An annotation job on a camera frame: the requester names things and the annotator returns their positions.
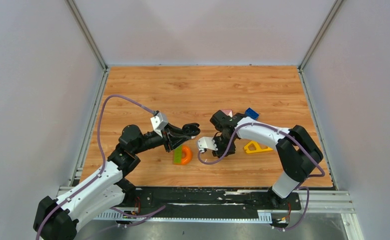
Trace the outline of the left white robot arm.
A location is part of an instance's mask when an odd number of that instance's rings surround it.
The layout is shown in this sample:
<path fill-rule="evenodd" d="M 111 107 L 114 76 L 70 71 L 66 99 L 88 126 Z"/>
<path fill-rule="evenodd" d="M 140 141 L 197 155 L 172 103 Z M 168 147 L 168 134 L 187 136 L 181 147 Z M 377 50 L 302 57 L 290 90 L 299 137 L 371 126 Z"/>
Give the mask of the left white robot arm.
<path fill-rule="evenodd" d="M 126 176 L 140 163 L 139 153 L 163 146 L 170 152 L 200 134 L 198 123 L 182 127 L 164 124 L 159 131 L 142 133 L 131 124 L 123 128 L 113 152 L 87 179 L 55 199 L 47 196 L 38 205 L 33 228 L 36 238 L 73 240 L 91 220 L 116 205 L 131 206 L 135 186 Z"/>

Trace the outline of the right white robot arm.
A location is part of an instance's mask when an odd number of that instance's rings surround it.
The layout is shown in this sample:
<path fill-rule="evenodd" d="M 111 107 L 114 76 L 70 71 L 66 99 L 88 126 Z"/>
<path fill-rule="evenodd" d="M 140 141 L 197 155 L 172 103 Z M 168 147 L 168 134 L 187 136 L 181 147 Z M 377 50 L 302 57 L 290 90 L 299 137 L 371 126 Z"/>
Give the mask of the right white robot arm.
<path fill-rule="evenodd" d="M 199 153 L 212 150 L 216 164 L 236 151 L 235 140 L 247 139 L 272 148 L 277 152 L 283 172 L 268 190 L 269 204 L 276 209 L 288 203 L 288 196 L 308 178 L 324 177 L 320 167 L 323 153 L 307 130 L 295 125 L 292 128 L 277 127 L 259 122 L 237 113 L 228 116 L 217 111 L 210 119 L 219 135 L 205 138 L 207 145 L 199 146 Z"/>

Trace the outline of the black earbud case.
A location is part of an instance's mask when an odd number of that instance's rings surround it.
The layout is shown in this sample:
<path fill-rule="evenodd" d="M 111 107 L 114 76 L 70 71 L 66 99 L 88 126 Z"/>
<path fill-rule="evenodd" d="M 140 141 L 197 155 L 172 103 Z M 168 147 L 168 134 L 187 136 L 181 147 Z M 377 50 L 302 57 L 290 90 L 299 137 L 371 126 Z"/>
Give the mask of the black earbud case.
<path fill-rule="evenodd" d="M 199 128 L 200 124 L 198 123 L 188 123 L 182 126 L 182 132 L 184 135 L 193 137 L 198 136 L 201 132 Z"/>

